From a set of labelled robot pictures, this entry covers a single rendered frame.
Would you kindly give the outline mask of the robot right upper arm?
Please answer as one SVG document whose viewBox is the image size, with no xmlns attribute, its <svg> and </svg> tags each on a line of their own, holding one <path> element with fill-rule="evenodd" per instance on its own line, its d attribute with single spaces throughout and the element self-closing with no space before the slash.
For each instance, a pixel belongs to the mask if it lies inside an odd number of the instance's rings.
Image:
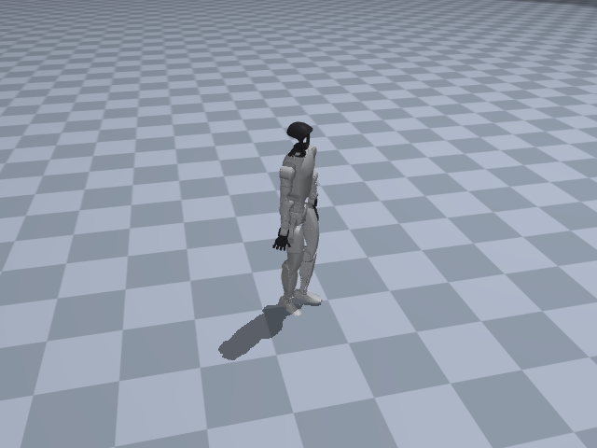
<svg viewBox="0 0 597 448">
<path fill-rule="evenodd" d="M 280 203 L 283 200 L 287 200 L 290 202 L 291 208 L 294 206 L 295 200 L 292 196 L 289 196 L 289 194 L 292 191 L 293 179 L 296 176 L 296 164 L 288 161 L 281 167 L 279 176 L 281 179 Z"/>
</svg>

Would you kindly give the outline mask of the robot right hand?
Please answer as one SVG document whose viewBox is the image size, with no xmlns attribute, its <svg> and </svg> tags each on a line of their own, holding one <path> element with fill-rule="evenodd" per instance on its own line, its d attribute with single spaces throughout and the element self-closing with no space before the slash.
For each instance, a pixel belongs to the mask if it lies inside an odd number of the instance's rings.
<svg viewBox="0 0 597 448">
<path fill-rule="evenodd" d="M 282 250 L 282 248 L 284 248 L 284 251 L 285 251 L 286 244 L 287 244 L 289 247 L 291 247 L 291 245 L 288 243 L 288 239 L 287 239 L 287 237 L 288 237 L 288 233 L 289 233 L 289 230 L 288 230 L 287 236 L 282 236 L 282 235 L 280 235 L 280 231 L 281 231 L 281 228 L 279 229 L 279 232 L 278 232 L 278 236 L 279 236 L 279 237 L 278 237 L 278 238 L 275 240 L 275 244 L 274 244 L 272 247 L 273 247 L 273 248 L 275 248 L 275 247 L 276 247 L 276 249 L 278 250 L 278 249 L 279 249 L 279 246 L 280 246 L 280 250 Z M 276 246 L 276 245 L 277 245 L 277 246 Z"/>
</svg>

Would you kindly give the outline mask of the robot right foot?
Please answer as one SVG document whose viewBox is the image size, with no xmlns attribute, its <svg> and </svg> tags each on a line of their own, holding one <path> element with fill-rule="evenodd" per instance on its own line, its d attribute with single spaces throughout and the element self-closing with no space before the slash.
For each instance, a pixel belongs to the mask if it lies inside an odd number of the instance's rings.
<svg viewBox="0 0 597 448">
<path fill-rule="evenodd" d="M 279 303 L 286 309 L 291 315 L 301 315 L 300 309 L 294 304 L 294 302 L 288 301 L 288 304 L 284 301 L 284 296 L 279 300 Z"/>
</svg>

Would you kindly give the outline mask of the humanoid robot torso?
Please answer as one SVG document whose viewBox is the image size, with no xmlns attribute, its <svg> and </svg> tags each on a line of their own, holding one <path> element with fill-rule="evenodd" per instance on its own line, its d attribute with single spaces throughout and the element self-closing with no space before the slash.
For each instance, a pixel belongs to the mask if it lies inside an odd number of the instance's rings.
<svg viewBox="0 0 597 448">
<path fill-rule="evenodd" d="M 295 157 L 296 155 L 300 155 L 300 153 L 296 152 L 295 156 L 292 155 L 293 157 L 289 157 L 287 154 L 283 161 L 283 165 L 288 161 L 296 164 L 296 176 L 293 179 L 292 191 L 289 196 L 292 196 L 295 200 L 294 206 L 290 208 L 292 211 L 291 218 L 296 218 L 298 225 L 303 223 L 307 214 L 307 204 L 305 201 L 311 192 L 314 169 L 313 152 L 310 148 L 307 148 L 305 151 L 305 157 Z"/>
</svg>

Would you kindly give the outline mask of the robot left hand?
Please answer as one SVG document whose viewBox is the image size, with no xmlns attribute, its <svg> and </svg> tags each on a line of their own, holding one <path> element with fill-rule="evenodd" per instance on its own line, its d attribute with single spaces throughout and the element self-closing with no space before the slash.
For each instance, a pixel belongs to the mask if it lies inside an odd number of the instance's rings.
<svg viewBox="0 0 597 448">
<path fill-rule="evenodd" d="M 317 213 L 317 209 L 315 208 L 317 206 L 317 199 L 315 199 L 314 201 L 314 205 L 312 206 L 314 208 L 315 214 L 317 216 L 317 220 L 319 219 L 318 213 Z"/>
</svg>

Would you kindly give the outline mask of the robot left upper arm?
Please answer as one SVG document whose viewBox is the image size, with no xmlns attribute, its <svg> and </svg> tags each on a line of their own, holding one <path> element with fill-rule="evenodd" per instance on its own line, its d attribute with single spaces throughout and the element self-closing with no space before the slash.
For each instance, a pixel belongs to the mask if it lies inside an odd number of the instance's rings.
<svg viewBox="0 0 597 448">
<path fill-rule="evenodd" d="M 315 155 L 316 155 L 316 147 L 309 145 L 309 148 L 312 150 L 313 152 L 313 158 L 314 158 L 314 165 L 315 165 Z M 312 175 L 312 184 L 315 183 L 316 179 L 318 177 L 318 174 L 316 171 L 313 170 L 313 175 Z"/>
</svg>

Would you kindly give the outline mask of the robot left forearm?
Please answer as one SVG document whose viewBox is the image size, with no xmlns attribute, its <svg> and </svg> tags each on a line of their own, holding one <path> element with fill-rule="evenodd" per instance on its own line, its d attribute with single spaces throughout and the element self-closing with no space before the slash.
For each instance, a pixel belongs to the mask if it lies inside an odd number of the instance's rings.
<svg viewBox="0 0 597 448">
<path fill-rule="evenodd" d="M 317 192 L 317 179 L 315 181 L 315 183 L 312 184 L 312 188 L 311 188 L 311 192 L 310 195 L 308 196 L 308 203 L 311 203 L 312 205 L 314 205 L 314 201 L 315 199 L 317 199 L 318 196 L 318 192 Z"/>
</svg>

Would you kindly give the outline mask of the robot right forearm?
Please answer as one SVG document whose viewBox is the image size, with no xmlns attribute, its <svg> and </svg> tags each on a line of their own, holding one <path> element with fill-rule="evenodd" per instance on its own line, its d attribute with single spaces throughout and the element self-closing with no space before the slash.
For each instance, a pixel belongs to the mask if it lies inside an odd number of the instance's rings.
<svg viewBox="0 0 597 448">
<path fill-rule="evenodd" d="M 280 205 L 280 215 L 281 215 L 281 231 L 280 235 L 287 236 L 288 230 L 290 228 L 290 221 L 292 211 L 290 209 L 290 202 L 287 200 L 283 200 Z"/>
</svg>

